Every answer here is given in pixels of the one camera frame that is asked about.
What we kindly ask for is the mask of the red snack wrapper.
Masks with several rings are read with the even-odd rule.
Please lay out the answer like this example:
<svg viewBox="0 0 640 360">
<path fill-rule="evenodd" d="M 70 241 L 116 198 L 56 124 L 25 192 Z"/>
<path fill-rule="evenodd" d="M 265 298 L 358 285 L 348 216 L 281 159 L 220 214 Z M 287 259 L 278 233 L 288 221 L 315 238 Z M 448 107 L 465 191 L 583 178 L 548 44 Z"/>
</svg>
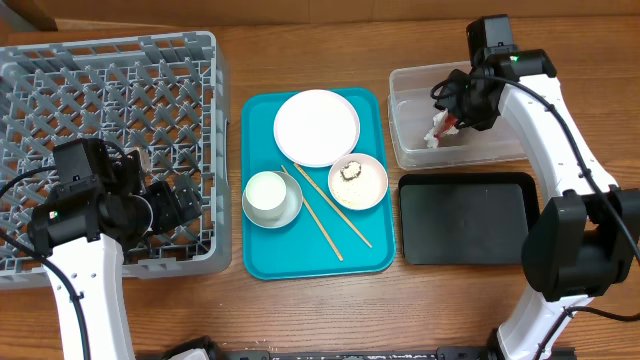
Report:
<svg viewBox="0 0 640 360">
<path fill-rule="evenodd" d="M 441 113 L 438 120 L 434 121 L 435 135 L 438 140 L 445 136 L 455 135 L 459 132 L 456 128 L 457 119 L 452 115 Z"/>
</svg>

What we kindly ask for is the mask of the white plastic cup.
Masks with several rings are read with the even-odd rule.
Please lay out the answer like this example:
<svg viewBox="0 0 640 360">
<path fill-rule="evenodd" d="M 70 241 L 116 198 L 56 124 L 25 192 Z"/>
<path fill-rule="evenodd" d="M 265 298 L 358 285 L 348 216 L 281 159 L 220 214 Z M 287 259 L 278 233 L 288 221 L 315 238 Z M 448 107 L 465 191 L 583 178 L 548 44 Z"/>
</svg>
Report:
<svg viewBox="0 0 640 360">
<path fill-rule="evenodd" d="M 254 219 L 275 219 L 283 213 L 286 197 L 287 187 L 278 173 L 259 172 L 249 179 L 245 187 L 245 212 Z"/>
</svg>

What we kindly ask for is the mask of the rice and food scraps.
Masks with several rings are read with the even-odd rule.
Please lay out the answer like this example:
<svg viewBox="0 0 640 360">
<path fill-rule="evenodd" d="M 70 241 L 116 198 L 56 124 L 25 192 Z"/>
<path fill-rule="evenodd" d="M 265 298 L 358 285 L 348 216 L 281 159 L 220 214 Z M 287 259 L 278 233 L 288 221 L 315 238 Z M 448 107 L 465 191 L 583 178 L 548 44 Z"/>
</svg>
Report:
<svg viewBox="0 0 640 360">
<path fill-rule="evenodd" d="M 364 210 L 378 202 L 381 180 L 374 167 L 351 160 L 331 179 L 334 198 L 343 206 Z"/>
</svg>

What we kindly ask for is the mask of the pink bowl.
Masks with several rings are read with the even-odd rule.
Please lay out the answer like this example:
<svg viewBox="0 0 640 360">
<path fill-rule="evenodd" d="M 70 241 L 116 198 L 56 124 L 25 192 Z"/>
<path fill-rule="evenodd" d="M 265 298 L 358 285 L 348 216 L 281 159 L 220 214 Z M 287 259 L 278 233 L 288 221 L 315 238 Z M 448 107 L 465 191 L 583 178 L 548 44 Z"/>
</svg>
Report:
<svg viewBox="0 0 640 360">
<path fill-rule="evenodd" d="M 385 167 L 376 158 L 351 153 L 332 165 L 328 185 L 340 205 L 360 211 L 375 207 L 386 196 L 389 180 Z"/>
</svg>

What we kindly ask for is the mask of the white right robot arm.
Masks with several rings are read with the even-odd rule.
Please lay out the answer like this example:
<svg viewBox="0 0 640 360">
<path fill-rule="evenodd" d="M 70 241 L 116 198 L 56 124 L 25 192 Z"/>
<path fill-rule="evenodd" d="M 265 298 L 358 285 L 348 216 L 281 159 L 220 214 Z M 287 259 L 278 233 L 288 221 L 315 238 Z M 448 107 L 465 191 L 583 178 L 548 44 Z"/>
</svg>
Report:
<svg viewBox="0 0 640 360">
<path fill-rule="evenodd" d="M 574 316 L 623 282 L 639 260 L 639 193 L 600 165 L 564 102 L 557 71 L 541 49 L 521 50 L 505 15 L 466 29 L 471 69 L 435 85 L 427 142 L 463 128 L 506 121 L 541 186 L 544 209 L 521 251 L 527 280 L 515 310 L 491 335 L 484 359 L 550 359 Z"/>
</svg>

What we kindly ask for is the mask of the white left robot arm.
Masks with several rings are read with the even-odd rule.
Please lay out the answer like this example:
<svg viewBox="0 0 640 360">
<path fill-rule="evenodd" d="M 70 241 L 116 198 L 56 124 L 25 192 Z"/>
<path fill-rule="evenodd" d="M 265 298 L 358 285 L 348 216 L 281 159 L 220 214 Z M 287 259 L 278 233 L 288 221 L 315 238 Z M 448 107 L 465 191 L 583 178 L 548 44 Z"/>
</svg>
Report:
<svg viewBox="0 0 640 360">
<path fill-rule="evenodd" d="M 202 213 L 189 178 L 146 184 L 144 154 L 112 158 L 112 146 L 97 138 L 56 146 L 58 182 L 27 225 L 54 291 L 67 359 L 133 358 L 122 288 L 125 252 Z"/>
</svg>

